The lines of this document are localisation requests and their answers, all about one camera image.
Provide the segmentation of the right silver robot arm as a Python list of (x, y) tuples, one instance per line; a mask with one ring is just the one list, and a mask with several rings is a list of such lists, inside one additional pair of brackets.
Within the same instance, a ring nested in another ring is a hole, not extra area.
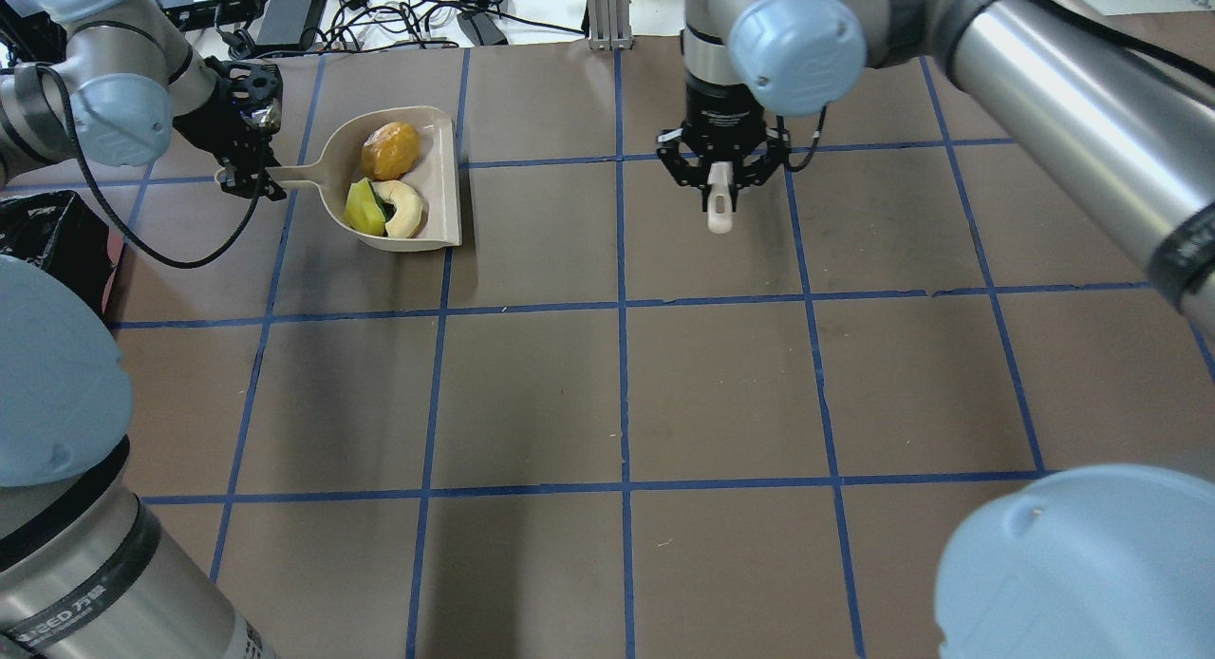
[[(932, 58), (1213, 334), (1213, 72), (1080, 0), (684, 0), (686, 111), (657, 136), (708, 226), (787, 164), (778, 117), (864, 67)], [(1059, 471), (963, 520), (936, 575), (942, 658), (1210, 658), (1213, 472)]]

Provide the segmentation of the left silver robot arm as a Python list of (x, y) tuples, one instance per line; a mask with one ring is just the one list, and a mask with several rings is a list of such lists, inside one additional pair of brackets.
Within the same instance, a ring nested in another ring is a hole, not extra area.
[[(2, 182), (77, 160), (128, 243), (90, 164), (139, 167), (179, 134), (222, 167), (225, 192), (282, 199), (271, 141), (273, 64), (200, 58), (156, 0), (35, 0), (64, 28), (64, 60), (2, 71)], [(2, 257), (2, 655), (273, 658), (255, 625), (124, 481), (132, 385), (94, 312), (43, 257)]]

